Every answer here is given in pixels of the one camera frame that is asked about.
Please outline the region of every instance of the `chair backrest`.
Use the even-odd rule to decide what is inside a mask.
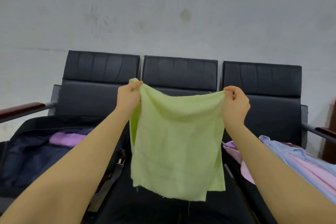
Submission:
[[[138,76],[139,64],[136,55],[69,51],[55,114],[108,116],[118,87]]]
[[[301,146],[301,66],[224,61],[222,82],[249,97],[245,125],[255,136]]]
[[[217,60],[145,56],[142,80],[171,96],[216,92]]]

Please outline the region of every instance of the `bag strap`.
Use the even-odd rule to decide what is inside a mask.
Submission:
[[[88,212],[91,212],[91,213],[98,212],[101,204],[103,203],[112,185],[119,179],[123,171],[124,162],[126,159],[125,150],[121,150],[121,152],[122,152],[122,156],[120,157],[118,163],[116,164],[114,171],[110,174],[111,178],[107,180],[106,182],[104,182],[100,190],[96,192],[91,198],[89,207],[87,209]]]

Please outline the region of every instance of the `person's left hand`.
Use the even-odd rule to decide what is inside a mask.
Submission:
[[[142,85],[142,81],[131,82],[118,88],[116,109],[124,112],[130,118],[133,110],[140,103],[140,92],[135,90]]]

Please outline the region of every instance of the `black bag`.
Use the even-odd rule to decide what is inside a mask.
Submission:
[[[58,131],[93,129],[101,117],[44,116],[25,121],[9,141],[4,143],[0,160],[0,215],[39,175],[71,150],[69,147],[49,144],[49,138]],[[97,192],[88,210],[98,211],[108,190],[123,169],[130,136],[126,125],[107,166]]]

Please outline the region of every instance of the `forearm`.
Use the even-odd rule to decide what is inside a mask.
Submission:
[[[3,214],[0,223],[80,223],[127,121],[127,114],[113,111],[36,179]]]
[[[228,130],[279,224],[334,223],[336,206],[283,163],[245,126]]]

